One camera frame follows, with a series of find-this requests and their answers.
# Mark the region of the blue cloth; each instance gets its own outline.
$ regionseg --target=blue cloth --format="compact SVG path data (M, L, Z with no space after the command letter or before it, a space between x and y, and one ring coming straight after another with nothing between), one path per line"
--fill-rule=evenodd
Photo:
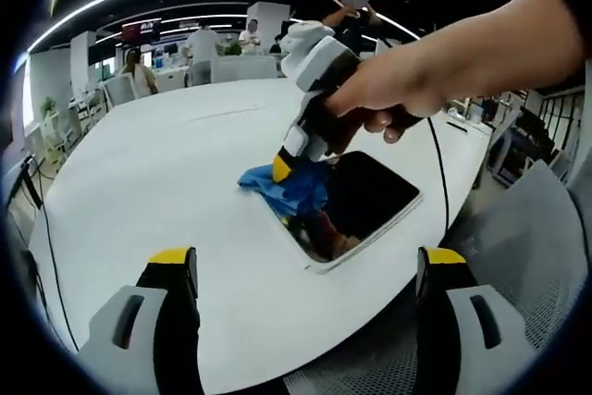
M279 217L315 215L327 203L327 165L310 162L298 167L279 184L273 181L272 166L247 170L239 185L260 193Z

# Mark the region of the phone screen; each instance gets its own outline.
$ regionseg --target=phone screen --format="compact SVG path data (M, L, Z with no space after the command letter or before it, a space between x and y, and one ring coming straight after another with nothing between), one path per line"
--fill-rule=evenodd
M281 218L314 260L340 258L405 210L419 190L369 155L352 152L323 161L327 202L307 215Z

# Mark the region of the man in white shirt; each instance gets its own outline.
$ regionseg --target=man in white shirt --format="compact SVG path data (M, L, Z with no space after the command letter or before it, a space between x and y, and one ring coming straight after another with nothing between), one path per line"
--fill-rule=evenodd
M220 36L203 25L187 38L186 45L191 52L191 85L211 83L212 61L218 58Z
M261 36L257 32L259 22L257 19L251 19L247 29L239 36L239 45L242 48L244 55L260 55L261 54Z

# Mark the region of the yellow tape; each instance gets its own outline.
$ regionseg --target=yellow tape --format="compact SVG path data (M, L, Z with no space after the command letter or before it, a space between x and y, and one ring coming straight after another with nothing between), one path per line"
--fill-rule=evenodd
M162 252L155 254L148 262L158 264L185 264L187 251L190 248L191 246L163 250Z
M279 154L278 154L274 158L272 171L273 171L272 177L274 179L274 182L281 182L282 180L284 180L285 178L288 177L288 175L291 172L291 169L284 162L284 160L281 157L279 157Z
M459 264L466 263L458 253L449 249L425 249L429 264Z

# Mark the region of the smartphone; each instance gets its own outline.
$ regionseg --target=smartphone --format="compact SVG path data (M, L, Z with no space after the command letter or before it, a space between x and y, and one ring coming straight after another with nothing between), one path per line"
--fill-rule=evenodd
M320 273L370 245L421 200L413 184L363 152L322 162L327 169L322 209L279 219L306 267Z

